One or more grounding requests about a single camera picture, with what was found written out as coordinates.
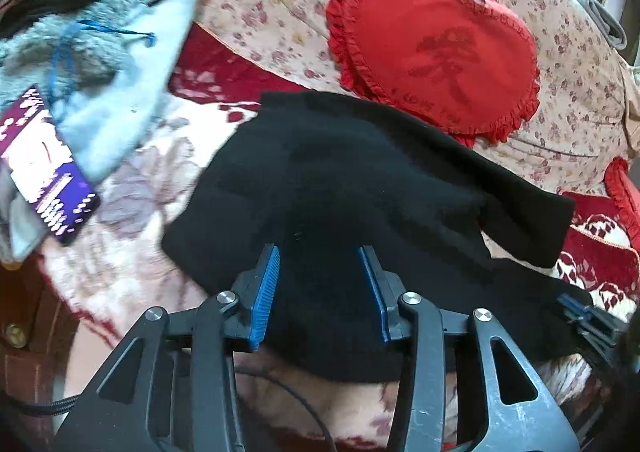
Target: black garment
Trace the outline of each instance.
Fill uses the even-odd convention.
[[[13,37],[51,14],[77,12],[100,0],[20,0],[0,19],[0,39]]]
[[[162,249],[210,295],[281,250],[266,343],[338,381],[397,380],[357,255],[443,309],[494,312],[530,360],[574,352],[556,298],[590,296],[508,259],[492,260],[480,229],[515,257],[551,267],[573,201],[546,193],[388,106],[304,92],[262,95],[202,173]]]

